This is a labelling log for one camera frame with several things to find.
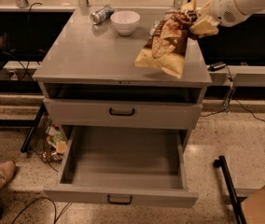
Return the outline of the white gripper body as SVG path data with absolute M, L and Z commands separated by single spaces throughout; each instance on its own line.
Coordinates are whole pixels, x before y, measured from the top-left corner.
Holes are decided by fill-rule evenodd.
M 232 27 L 249 18 L 237 7 L 236 0 L 213 0 L 209 13 L 224 27 Z

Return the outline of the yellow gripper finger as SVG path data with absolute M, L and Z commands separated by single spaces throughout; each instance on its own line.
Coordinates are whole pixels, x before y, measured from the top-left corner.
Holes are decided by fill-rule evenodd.
M 209 36 L 209 35 L 216 35 L 218 33 L 217 26 L 219 25 L 219 21 L 216 20 L 211 15 L 206 15 L 202 19 L 196 21 L 189 30 L 199 36 Z
M 212 5 L 212 0 L 207 1 L 202 7 L 197 7 L 197 0 L 190 0 L 184 4 L 181 8 L 188 10 L 196 10 L 201 16 L 205 16 L 209 13 L 209 8 Z

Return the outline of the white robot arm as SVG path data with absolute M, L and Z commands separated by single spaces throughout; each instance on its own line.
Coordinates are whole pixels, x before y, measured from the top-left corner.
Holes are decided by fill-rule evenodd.
M 265 10 L 265 0 L 208 0 L 199 9 L 196 8 L 196 0 L 188 0 L 182 8 L 197 12 L 197 20 L 188 30 L 192 38 L 199 39 L 217 35 L 218 26 L 235 26 Z

